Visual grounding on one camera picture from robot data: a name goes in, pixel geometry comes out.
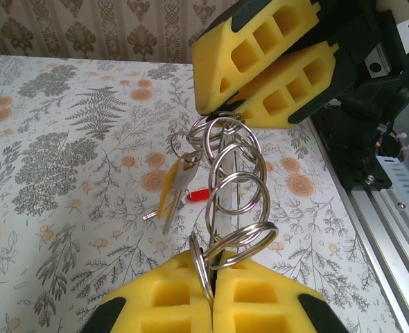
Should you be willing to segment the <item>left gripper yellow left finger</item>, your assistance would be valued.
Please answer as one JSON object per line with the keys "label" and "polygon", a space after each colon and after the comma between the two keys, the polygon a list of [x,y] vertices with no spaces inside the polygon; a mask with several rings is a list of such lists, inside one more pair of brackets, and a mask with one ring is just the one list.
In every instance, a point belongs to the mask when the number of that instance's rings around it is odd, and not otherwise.
{"label": "left gripper yellow left finger", "polygon": [[81,333],[213,333],[190,252],[109,292]]}

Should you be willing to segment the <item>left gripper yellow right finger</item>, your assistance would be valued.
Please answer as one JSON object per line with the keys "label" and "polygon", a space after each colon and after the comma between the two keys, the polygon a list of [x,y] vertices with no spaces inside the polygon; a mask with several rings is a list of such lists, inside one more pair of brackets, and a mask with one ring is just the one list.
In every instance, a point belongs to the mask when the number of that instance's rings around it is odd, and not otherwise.
{"label": "left gripper yellow right finger", "polygon": [[217,270],[213,333],[347,333],[317,291],[251,259]]}

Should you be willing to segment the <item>silver metal key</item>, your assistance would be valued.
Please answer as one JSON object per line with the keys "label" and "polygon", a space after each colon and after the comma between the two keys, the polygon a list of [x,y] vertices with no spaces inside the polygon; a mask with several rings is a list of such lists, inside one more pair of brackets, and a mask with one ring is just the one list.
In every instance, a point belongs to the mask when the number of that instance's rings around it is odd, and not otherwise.
{"label": "silver metal key", "polygon": [[[178,206],[177,206],[177,208],[178,209],[181,209],[181,208],[183,208],[185,206],[185,203],[180,203]],[[152,219],[152,218],[155,218],[157,216],[157,210],[155,210],[155,211],[153,211],[153,212],[151,212],[151,213],[149,213],[149,214],[147,214],[147,215],[144,215],[143,216],[143,220],[144,221],[147,221],[147,220],[150,220],[150,219]]]}
{"label": "silver metal key", "polygon": [[181,158],[175,179],[173,181],[173,202],[170,204],[170,212],[165,220],[165,226],[163,229],[163,235],[167,235],[171,228],[173,218],[178,210],[178,206],[182,199],[184,192],[187,190],[189,183],[195,177],[200,163],[200,158],[195,156],[190,160]]}

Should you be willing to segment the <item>large oblong metal keyring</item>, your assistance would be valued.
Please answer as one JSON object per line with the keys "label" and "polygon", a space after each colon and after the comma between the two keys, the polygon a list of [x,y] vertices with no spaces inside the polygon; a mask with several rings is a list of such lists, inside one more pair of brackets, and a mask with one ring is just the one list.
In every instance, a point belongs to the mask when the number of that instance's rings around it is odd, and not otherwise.
{"label": "large oblong metal keyring", "polygon": [[[232,144],[235,139],[235,134],[237,131],[237,125],[231,121],[219,121],[214,125],[211,130],[213,133],[219,134],[218,148],[213,150],[215,157],[223,151],[227,146]],[[216,169],[216,174],[213,179],[213,186],[218,185],[226,175],[219,171],[219,168],[224,170],[227,174],[231,174],[237,170],[236,166],[237,152],[233,150],[231,153],[226,154],[226,156],[221,160],[220,165]],[[229,183],[224,188],[219,189],[213,199],[211,222],[212,233],[210,238],[210,244],[214,242],[214,236],[220,235],[224,237],[232,231],[232,215],[221,212],[218,209],[220,205],[225,210],[234,209],[234,198],[233,198],[233,184]]]}

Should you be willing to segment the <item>red plastic key tag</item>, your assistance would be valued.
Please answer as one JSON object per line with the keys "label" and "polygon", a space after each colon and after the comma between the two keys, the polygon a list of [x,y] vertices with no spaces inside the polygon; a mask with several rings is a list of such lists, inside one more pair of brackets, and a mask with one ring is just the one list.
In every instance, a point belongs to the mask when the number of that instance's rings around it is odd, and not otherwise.
{"label": "red plastic key tag", "polygon": [[208,201],[210,198],[209,189],[199,189],[197,191],[189,192],[186,196],[188,202],[199,203]]}

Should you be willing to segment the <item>yellow plastic key tag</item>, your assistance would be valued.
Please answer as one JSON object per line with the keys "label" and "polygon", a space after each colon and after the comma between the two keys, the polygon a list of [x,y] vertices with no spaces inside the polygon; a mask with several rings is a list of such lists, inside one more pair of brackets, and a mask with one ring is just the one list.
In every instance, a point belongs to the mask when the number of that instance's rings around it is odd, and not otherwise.
{"label": "yellow plastic key tag", "polygon": [[179,169],[182,158],[179,158],[171,167],[164,180],[164,186],[160,197],[159,207],[157,210],[157,218],[160,220],[167,219],[173,208],[175,198],[174,182]]}

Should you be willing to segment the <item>floral patterned table sheet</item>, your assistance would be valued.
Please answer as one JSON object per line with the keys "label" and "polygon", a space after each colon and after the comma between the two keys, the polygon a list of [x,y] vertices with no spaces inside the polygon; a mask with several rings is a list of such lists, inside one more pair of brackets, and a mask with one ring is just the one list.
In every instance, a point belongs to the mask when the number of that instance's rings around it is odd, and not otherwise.
{"label": "floral patterned table sheet", "polygon": [[[209,240],[204,203],[156,209],[198,119],[190,65],[0,56],[0,333],[78,333],[109,291]],[[351,333],[400,333],[306,123],[258,130],[277,238],[256,261]]]}

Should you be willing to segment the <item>long aluminium base rail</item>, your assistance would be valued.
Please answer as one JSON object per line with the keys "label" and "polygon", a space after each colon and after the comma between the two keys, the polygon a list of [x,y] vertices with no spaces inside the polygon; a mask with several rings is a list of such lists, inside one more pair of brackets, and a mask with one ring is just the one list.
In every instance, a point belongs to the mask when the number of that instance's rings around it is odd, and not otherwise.
{"label": "long aluminium base rail", "polygon": [[392,184],[387,189],[347,189],[335,171],[324,138],[314,122],[310,123],[320,145],[328,170],[338,188],[346,212],[354,226],[358,252],[366,269],[358,274],[367,291],[378,284],[389,321],[397,333],[409,333],[409,216],[403,203],[397,205]]}

